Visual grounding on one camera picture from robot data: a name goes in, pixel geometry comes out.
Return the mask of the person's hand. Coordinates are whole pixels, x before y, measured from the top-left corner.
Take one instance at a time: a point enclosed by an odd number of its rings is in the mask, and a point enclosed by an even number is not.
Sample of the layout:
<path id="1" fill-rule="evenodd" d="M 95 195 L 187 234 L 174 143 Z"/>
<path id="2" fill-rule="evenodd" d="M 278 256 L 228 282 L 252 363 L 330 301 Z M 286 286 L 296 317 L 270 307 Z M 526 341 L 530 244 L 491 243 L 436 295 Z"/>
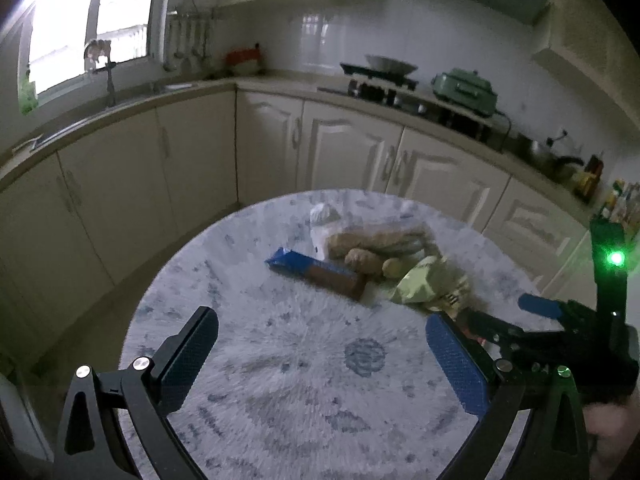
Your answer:
<path id="1" fill-rule="evenodd" d="M 623 403 L 589 404 L 582 414 L 589 441 L 589 478 L 611 479 L 639 437 L 637 391 Z"/>

